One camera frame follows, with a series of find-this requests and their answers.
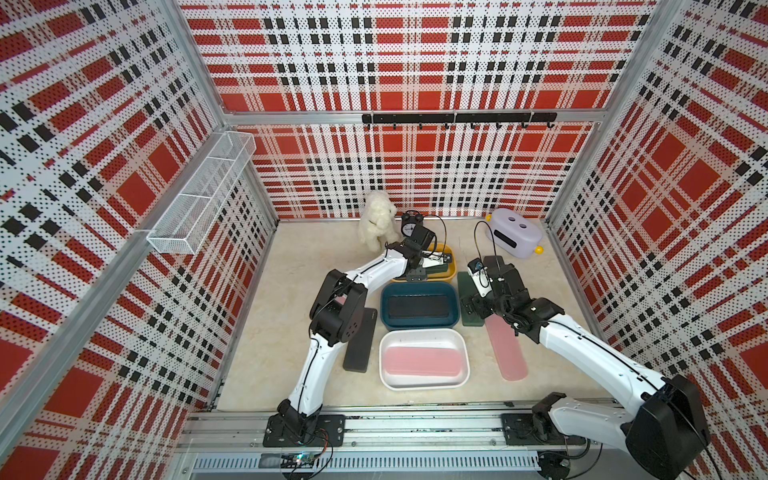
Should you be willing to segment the green pencil case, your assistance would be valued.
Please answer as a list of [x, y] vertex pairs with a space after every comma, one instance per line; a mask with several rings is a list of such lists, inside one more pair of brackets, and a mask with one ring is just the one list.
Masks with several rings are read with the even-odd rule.
[[423, 256], [420, 266], [428, 272], [447, 272], [453, 263], [453, 256], [449, 253], [433, 253]]
[[485, 320], [478, 315], [472, 303], [472, 298], [478, 291], [471, 275], [467, 272], [459, 272], [457, 285], [462, 325], [465, 327], [483, 327]]

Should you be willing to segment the pink pencil case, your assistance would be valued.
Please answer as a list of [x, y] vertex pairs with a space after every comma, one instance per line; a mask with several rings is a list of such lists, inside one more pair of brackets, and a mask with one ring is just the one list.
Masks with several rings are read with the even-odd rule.
[[485, 328], [502, 378], [510, 382], [525, 379], [528, 368], [515, 330], [498, 315], [487, 317]]
[[384, 353], [382, 366], [391, 375], [453, 377], [463, 372], [465, 362], [453, 349], [393, 347]]

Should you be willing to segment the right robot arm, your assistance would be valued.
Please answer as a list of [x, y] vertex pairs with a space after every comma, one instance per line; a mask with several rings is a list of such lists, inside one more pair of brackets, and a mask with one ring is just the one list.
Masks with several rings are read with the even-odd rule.
[[553, 392], [537, 405], [559, 433], [626, 452], [657, 479], [676, 479], [705, 453], [710, 433], [698, 387], [665, 376], [615, 350], [551, 300], [530, 296], [518, 270], [499, 256], [475, 258], [469, 297], [478, 315], [497, 315], [523, 335], [568, 360], [603, 387], [617, 407], [585, 403]]

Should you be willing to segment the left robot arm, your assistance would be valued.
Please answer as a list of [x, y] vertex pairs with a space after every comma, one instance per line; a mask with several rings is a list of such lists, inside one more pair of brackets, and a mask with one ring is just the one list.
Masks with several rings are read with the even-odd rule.
[[421, 268], [436, 246], [435, 233], [418, 223], [374, 260], [327, 273], [309, 312], [306, 360], [293, 391], [277, 407], [277, 418], [300, 442], [315, 434], [330, 373], [342, 347], [362, 326], [367, 295]]

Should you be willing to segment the yellow storage tray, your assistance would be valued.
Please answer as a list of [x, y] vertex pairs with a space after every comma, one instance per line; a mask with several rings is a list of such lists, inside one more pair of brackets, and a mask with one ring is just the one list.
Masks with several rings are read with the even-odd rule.
[[426, 266], [415, 273], [397, 277], [394, 282], [448, 282], [455, 277], [457, 266], [450, 247], [438, 243], [434, 253], [431, 249], [428, 249], [427, 253], [429, 257], [426, 259]]

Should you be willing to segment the teal storage tray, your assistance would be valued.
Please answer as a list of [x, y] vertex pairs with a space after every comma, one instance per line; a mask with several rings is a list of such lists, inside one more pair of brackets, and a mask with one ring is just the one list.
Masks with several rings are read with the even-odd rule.
[[460, 319], [456, 290], [446, 282], [390, 283], [381, 293], [380, 318], [390, 331], [453, 328]]

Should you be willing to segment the white storage tray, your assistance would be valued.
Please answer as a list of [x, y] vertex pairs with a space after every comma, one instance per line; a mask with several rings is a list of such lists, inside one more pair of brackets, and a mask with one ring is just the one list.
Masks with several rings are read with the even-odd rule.
[[379, 344], [379, 377], [392, 391], [454, 389], [470, 378], [463, 336], [447, 328], [391, 331]]

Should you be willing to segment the black alarm clock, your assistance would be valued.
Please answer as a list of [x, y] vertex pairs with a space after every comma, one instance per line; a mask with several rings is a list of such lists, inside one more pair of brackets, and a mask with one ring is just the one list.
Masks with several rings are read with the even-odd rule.
[[423, 225], [424, 215], [416, 210], [406, 210], [401, 215], [401, 233], [411, 237], [417, 226]]

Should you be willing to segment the white plush dog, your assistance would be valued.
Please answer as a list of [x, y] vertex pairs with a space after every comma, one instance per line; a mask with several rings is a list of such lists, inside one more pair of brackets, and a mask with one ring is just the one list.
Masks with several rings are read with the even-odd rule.
[[397, 207], [387, 192], [369, 192], [357, 228], [360, 243], [371, 252], [380, 252], [381, 239], [385, 244], [397, 242], [399, 236], [394, 228], [396, 213]]

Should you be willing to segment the lavender toaster toy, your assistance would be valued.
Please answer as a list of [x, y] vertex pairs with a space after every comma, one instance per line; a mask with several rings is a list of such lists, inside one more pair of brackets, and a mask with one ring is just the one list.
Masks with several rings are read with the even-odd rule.
[[486, 216], [486, 221], [491, 227], [488, 238], [512, 256], [527, 259], [543, 253], [542, 230], [515, 211], [496, 209]]

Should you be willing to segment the green circuit board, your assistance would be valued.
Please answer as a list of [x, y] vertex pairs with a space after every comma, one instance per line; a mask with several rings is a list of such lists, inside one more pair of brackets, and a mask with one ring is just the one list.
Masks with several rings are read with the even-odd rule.
[[295, 453], [295, 454], [285, 454], [281, 456], [281, 469], [302, 469], [302, 468], [309, 468], [312, 469], [315, 464], [315, 458], [316, 456], [311, 453]]

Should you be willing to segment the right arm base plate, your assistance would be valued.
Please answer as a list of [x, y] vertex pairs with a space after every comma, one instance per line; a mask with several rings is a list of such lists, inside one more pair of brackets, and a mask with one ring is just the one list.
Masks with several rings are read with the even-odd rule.
[[577, 436], [565, 436], [543, 417], [532, 413], [502, 414], [501, 430], [505, 443], [513, 445], [584, 446], [586, 440]]

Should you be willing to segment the black hook rail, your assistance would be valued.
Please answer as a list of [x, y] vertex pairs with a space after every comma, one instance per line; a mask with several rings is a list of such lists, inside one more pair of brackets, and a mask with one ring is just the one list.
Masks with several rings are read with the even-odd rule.
[[377, 113], [362, 114], [364, 125], [450, 125], [450, 124], [520, 124], [543, 123], [551, 126], [556, 112], [481, 112], [481, 113]]

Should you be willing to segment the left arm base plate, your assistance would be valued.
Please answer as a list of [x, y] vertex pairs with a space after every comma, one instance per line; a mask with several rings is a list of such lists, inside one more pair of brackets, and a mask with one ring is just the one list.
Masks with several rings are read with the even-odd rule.
[[344, 415], [319, 415], [302, 428], [291, 428], [280, 414], [268, 419], [262, 445], [266, 448], [340, 447], [345, 435]]

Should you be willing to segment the aluminium rail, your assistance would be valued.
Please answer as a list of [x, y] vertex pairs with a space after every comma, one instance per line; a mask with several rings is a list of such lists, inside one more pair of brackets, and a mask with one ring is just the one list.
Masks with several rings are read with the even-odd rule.
[[[505, 443], [501, 415], [531, 413], [532, 401], [469, 402], [395, 406], [328, 407], [327, 415], [346, 417], [343, 445], [337, 453], [364, 451], [567, 450], [584, 446]], [[261, 453], [329, 452], [323, 447], [266, 448], [262, 445], [271, 411], [193, 414], [179, 436], [176, 452]]]

